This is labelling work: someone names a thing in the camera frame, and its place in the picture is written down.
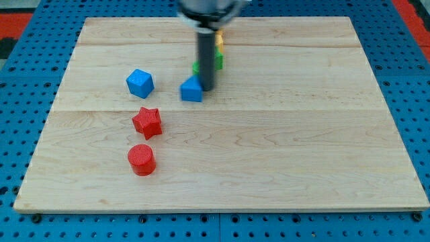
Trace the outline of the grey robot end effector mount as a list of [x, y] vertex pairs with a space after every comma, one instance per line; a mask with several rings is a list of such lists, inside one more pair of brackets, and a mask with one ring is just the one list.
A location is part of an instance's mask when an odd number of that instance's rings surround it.
[[247, 0], [178, 0], [177, 16], [197, 32], [216, 32], [246, 5]]

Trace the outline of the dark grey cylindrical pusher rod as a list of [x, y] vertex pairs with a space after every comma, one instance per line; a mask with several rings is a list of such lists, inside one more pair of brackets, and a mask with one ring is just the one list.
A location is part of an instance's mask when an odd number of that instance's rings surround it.
[[215, 33], [197, 33], [199, 79], [204, 91], [211, 91], [215, 81]]

